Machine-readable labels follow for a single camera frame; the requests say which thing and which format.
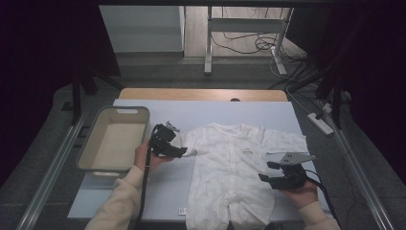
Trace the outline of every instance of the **table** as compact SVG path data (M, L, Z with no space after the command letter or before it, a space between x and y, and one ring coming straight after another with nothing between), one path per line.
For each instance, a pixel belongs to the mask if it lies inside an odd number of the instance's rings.
M241 102L230 102L235 98L239 98ZM150 111L150 122L153 127L158 123L164 123L165 119L169 119L181 128L181 131L190 131L213 122L234 125L242 121L248 125L264 125L276 130L302 134L292 104L279 90L135 88L123 90L114 105L146 106ZM267 156L267 160L279 162L283 156L284 153L271 154ZM194 157L175 159L170 164L160 166L150 175L143 214L144 221L185 221L184 216L177 215L177 210L187 207L194 160ZM306 162L303 165L306 169L315 171L312 162ZM114 180L115 178L86 175L68 218L92 218L97 208L110 195ZM326 200L321 191L319 191L319 199L329 215ZM291 201L276 191L276 203L271 221L299 220L301 218Z

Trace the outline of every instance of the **power strip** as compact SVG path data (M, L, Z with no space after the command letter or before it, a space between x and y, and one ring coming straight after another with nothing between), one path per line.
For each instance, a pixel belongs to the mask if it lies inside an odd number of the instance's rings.
M315 113L310 113L307 115L307 118L314 124L316 127L318 127L326 136L329 136L331 133L334 131L329 127L325 121L322 119L317 120L316 119L316 114Z

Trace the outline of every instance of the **beige plastic basket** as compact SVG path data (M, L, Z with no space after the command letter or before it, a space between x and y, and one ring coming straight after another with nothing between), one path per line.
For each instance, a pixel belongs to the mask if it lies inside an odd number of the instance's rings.
M143 106L102 108L80 150L79 169L118 176L134 162L134 150L150 134L149 111Z

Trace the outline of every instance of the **dark backdrop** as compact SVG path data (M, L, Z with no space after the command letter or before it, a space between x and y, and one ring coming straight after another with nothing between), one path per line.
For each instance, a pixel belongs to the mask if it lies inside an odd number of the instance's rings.
M340 49L356 14L357 10L295 9L286 36L315 58L319 68L324 68ZM344 90L351 94L354 121L404 183L405 55L405 3L375 1L338 69Z
M120 75L96 1L0 1L2 185L24 156L73 69Z

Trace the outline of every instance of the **arm sleeve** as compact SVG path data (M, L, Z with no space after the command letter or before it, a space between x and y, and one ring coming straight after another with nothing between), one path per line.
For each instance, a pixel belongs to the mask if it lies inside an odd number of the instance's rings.
M143 176L144 172L132 166L123 179L117 179L110 197L85 229L127 229L134 210L140 206Z
M339 230L337 221L326 216L319 201L299 210L306 228L304 230Z

